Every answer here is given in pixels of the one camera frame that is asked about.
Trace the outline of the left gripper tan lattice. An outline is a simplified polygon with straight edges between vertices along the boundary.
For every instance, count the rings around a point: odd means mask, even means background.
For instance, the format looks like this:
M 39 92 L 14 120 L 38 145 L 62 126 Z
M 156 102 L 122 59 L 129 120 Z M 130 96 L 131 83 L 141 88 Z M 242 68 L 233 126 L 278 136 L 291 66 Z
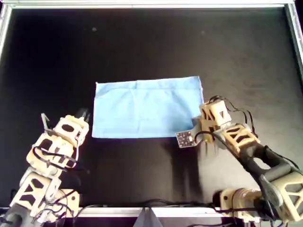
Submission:
M 82 145 L 89 132 L 90 113 L 82 108 L 78 113 L 62 117 L 54 131 L 61 137 L 43 133 L 32 145 L 26 160 L 43 176 L 60 176 L 74 167 L 73 145 Z

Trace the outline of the right gripper tan lattice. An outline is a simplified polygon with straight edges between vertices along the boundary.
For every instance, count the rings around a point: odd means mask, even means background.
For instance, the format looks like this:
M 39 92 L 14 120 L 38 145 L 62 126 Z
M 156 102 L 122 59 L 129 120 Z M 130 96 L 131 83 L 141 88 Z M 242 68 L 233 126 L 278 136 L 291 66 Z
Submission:
M 231 116 L 223 100 L 209 101 L 200 105 L 201 130 L 196 134 L 197 139 L 208 143 L 225 143 L 222 130 L 231 123 Z

